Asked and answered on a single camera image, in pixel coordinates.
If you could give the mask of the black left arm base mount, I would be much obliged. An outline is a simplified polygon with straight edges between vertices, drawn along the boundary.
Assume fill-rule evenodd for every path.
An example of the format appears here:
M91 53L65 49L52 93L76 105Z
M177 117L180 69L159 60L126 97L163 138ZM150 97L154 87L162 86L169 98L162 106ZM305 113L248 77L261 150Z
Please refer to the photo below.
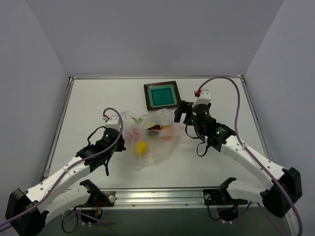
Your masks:
M81 212L98 220L103 216L102 207L113 207L116 200L116 192L113 190L101 191L92 181L84 180L80 185L87 189L89 198L83 208L91 207L93 209L83 209Z

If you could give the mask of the orange fake fruit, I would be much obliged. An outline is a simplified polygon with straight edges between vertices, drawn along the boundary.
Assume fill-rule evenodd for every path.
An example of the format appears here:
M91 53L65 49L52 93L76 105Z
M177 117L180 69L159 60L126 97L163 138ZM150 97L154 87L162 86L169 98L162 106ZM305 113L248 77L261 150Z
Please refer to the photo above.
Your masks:
M174 126L164 125L161 127L160 136L165 141L171 141L176 136L177 130Z

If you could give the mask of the red fake fruit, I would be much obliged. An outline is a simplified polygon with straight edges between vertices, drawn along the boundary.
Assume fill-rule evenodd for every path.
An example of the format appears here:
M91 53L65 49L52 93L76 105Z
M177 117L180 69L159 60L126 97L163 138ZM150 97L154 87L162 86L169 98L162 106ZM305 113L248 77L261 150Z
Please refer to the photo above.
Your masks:
M141 129L138 126L132 126L127 131L127 138L129 140L137 140L141 136Z

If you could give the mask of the dark red fake plum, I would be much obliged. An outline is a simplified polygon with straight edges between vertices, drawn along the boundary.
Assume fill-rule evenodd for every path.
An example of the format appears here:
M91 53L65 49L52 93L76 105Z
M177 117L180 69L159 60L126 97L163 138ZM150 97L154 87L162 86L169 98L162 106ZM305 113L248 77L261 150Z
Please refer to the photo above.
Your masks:
M161 130L161 126L160 125L152 125L150 127L146 128L148 135L150 136L156 136L159 134L160 130Z

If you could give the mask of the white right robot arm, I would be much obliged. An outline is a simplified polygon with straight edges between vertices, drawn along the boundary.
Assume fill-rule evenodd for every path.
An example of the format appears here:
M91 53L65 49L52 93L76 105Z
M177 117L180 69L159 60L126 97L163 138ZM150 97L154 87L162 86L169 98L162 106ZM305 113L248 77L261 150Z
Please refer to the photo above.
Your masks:
M224 203L240 199L262 204L276 217L284 217L302 197L301 175L291 167L286 169L238 140L236 132L210 116L210 104L180 101L175 110L175 122L185 114L184 124L192 125L206 147L230 157L259 181L242 182L230 177L220 186L219 198Z

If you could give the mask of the yellow fake lemon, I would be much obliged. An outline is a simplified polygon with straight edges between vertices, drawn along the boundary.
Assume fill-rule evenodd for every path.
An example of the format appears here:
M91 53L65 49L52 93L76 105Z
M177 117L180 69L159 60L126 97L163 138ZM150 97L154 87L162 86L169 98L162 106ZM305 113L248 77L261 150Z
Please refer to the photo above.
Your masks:
M139 141L135 145L135 154L143 156L147 153L148 150L148 143L146 141Z

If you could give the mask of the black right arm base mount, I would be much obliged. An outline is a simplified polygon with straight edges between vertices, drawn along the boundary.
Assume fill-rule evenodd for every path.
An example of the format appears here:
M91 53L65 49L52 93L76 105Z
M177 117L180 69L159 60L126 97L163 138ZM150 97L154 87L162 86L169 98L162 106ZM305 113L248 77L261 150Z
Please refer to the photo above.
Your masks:
M212 220L221 220L222 223L228 222L229 224L232 224L239 219L251 205L251 202L242 199L233 199L230 196L227 188L235 181L236 178L229 177L219 187L203 190L204 205L207 207L208 215ZM214 217L210 213L210 206L223 207L217 209L217 217Z

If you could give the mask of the translucent printed plastic bag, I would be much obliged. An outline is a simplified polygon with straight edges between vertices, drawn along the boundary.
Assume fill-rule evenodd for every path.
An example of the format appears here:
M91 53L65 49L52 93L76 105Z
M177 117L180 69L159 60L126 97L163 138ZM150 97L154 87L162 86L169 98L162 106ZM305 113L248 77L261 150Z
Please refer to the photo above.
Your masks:
M174 122L174 112L170 109L160 109L157 111L136 115L131 111L121 112L123 119L123 138L125 140L126 151L124 155L131 168L134 170L141 170L147 167L156 166L168 158L178 146L182 131L181 126ZM160 136L160 132L156 136L150 136L146 128L152 125L172 125L176 128L177 133L173 140L165 141ZM138 126L141 129L141 136L137 140L129 140L127 138L127 131L132 126ZM135 154L135 145L139 141L146 141L148 143L147 153L143 156Z

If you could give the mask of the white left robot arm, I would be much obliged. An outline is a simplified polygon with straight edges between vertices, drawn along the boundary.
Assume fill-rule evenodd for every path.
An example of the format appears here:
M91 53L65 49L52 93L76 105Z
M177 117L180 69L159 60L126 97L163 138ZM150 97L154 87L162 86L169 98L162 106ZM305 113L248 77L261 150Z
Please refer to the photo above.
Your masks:
M108 173L108 163L115 152L125 150L122 129L106 127L95 144L88 144L53 175L25 191L10 193L3 226L10 225L20 236L35 236L45 226L49 204L79 179L100 166Z

